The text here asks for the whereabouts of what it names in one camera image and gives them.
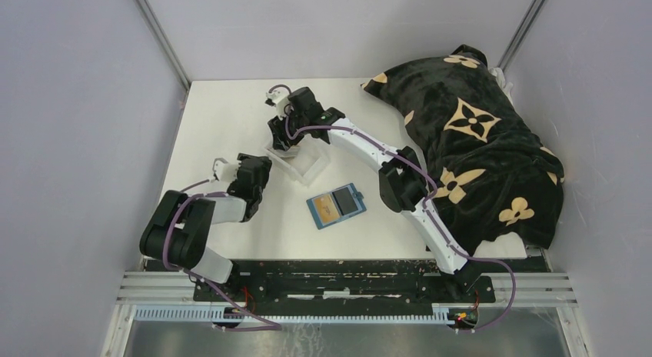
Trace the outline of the gold VIP card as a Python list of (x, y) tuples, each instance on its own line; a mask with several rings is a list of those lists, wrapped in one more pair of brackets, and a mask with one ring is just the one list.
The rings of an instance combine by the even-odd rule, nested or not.
[(326, 226), (337, 221), (341, 216), (330, 194), (320, 195), (312, 200), (318, 215), (318, 221)]

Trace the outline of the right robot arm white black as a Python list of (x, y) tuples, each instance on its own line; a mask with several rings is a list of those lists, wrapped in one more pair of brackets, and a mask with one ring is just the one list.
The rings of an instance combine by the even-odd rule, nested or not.
[(311, 136), (359, 158), (378, 174), (381, 201), (412, 223), (439, 271), (448, 276), (444, 280), (446, 296), (463, 302), (474, 293), (481, 273), (439, 217), (433, 203), (437, 184), (421, 167), (415, 150), (377, 140), (343, 112), (324, 108), (308, 87), (292, 91), (286, 85), (274, 85), (265, 102), (277, 112), (268, 122), (274, 149), (286, 152)]

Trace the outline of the black blanket with beige flowers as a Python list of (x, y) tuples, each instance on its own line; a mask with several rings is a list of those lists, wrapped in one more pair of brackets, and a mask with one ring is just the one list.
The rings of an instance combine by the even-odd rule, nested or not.
[(405, 62), (363, 89), (403, 116), (438, 184), (438, 214), (468, 253), (510, 233), (527, 245), (551, 246), (564, 167), (517, 114), (482, 51), (461, 45)]

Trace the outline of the blue leather card holder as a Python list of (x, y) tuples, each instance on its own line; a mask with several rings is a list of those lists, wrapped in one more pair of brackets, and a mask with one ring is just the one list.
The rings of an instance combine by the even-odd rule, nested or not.
[[(324, 195), (324, 194), (330, 194), (330, 195), (332, 196), (332, 198), (333, 198), (332, 192), (333, 192), (333, 191), (336, 191), (336, 190), (338, 190), (338, 189), (344, 188), (344, 187), (348, 187), (348, 188), (351, 190), (351, 192), (354, 194), (354, 197), (356, 198), (356, 200), (357, 200), (357, 202), (358, 202), (358, 208), (359, 208), (359, 210), (358, 210), (357, 212), (351, 214), (351, 215), (341, 215), (341, 213), (340, 213), (340, 211), (339, 211), (339, 209), (338, 209), (338, 211), (339, 211), (341, 217), (340, 217), (337, 221), (332, 222), (331, 224), (327, 224), (326, 226), (323, 226), (323, 225), (318, 221), (318, 215), (317, 215), (317, 212), (316, 212), (316, 210), (315, 210), (315, 208), (314, 208), (314, 205), (313, 205), (312, 200), (313, 200), (314, 198), (316, 198), (316, 197), (318, 197), (318, 196), (320, 196), (320, 195)], [(308, 209), (309, 209), (309, 211), (310, 211), (310, 213), (311, 213), (311, 217), (313, 218), (314, 223), (315, 223), (315, 225), (316, 225), (316, 227), (317, 227), (318, 229), (325, 229), (325, 228), (327, 228), (327, 227), (329, 227), (329, 226), (333, 226), (333, 225), (335, 225), (335, 224), (337, 224), (337, 223), (339, 223), (339, 222), (342, 222), (342, 221), (344, 221), (344, 220), (350, 219), (350, 218), (352, 218), (352, 217), (355, 217), (356, 215), (360, 215), (361, 213), (367, 211), (366, 205), (365, 205), (365, 203), (364, 203), (364, 196), (363, 196), (362, 193), (361, 193), (361, 192), (360, 192), (360, 191), (355, 187), (355, 185), (354, 185), (353, 183), (349, 183), (349, 184), (343, 185), (343, 186), (341, 186), (341, 187), (338, 187), (338, 188), (336, 188), (336, 189), (334, 189), (334, 190), (331, 190), (331, 191), (329, 191), (329, 192), (322, 193), (322, 194), (320, 194), (320, 195), (316, 195), (315, 197), (312, 197), (312, 198), (306, 200), (306, 204), (307, 204)]]

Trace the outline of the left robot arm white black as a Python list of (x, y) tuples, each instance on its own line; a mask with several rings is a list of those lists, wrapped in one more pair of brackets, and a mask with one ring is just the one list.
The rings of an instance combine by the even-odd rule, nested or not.
[(258, 211), (272, 160), (240, 153), (235, 163), (214, 160), (213, 176), (182, 190), (168, 190), (141, 235), (142, 255), (168, 270), (188, 270), (212, 281), (221, 299), (240, 295), (242, 281), (232, 260), (207, 247), (213, 225), (248, 222)]

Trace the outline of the black card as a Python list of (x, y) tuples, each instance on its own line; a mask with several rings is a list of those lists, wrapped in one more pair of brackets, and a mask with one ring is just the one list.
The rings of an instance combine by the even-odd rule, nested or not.
[(332, 192), (341, 215), (351, 215), (359, 210), (358, 202), (348, 187)]

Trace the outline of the clear plastic tray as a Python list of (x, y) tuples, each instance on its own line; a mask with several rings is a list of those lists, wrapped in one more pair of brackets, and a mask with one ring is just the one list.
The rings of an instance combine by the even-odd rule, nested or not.
[(328, 167), (330, 159), (324, 147), (313, 139), (304, 139), (298, 146), (301, 151), (292, 159), (281, 159), (272, 148), (271, 142), (267, 143), (264, 150), (274, 167), (279, 168), (290, 179), (309, 186)]

